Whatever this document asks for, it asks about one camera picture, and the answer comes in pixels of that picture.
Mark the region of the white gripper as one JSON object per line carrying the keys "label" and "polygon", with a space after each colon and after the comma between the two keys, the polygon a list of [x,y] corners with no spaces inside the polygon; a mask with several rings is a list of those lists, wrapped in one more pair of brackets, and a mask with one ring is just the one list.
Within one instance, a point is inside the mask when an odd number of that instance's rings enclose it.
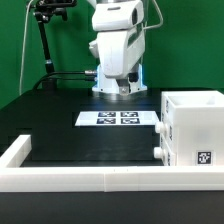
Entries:
{"label": "white gripper", "polygon": [[138,73],[130,71],[145,51],[144,31],[134,27],[130,30],[99,32],[97,38],[89,43],[89,49],[94,57],[100,59],[104,76],[117,79],[119,94],[129,95],[129,81],[133,83],[139,80]]}

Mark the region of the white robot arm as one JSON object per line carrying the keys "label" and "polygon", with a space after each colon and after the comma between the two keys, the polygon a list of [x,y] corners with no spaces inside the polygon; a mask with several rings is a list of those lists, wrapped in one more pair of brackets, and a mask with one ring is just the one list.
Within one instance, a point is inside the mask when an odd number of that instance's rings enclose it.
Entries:
{"label": "white robot arm", "polygon": [[145,93],[140,59],[145,51],[142,0],[87,0],[95,9],[92,28],[97,33],[89,43],[98,58],[95,96],[128,99]]}

